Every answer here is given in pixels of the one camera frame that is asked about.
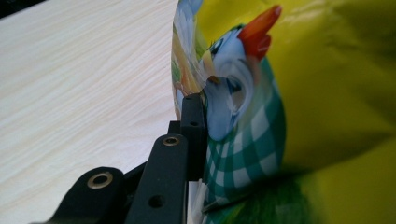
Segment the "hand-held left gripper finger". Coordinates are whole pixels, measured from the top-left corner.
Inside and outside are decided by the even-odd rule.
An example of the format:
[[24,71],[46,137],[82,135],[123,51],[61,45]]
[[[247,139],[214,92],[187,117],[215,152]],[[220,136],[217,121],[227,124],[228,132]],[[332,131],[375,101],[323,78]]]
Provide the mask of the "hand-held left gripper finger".
[[181,134],[188,140],[188,180],[203,177],[207,148],[204,106],[199,93],[186,96],[182,102]]

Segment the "yellow spout pouch green cap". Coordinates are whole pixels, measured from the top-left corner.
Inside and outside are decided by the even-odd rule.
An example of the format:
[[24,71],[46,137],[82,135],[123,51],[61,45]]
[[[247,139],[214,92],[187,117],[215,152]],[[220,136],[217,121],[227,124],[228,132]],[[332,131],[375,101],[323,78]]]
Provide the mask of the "yellow spout pouch green cap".
[[178,0],[171,71],[193,224],[396,224],[396,0]]

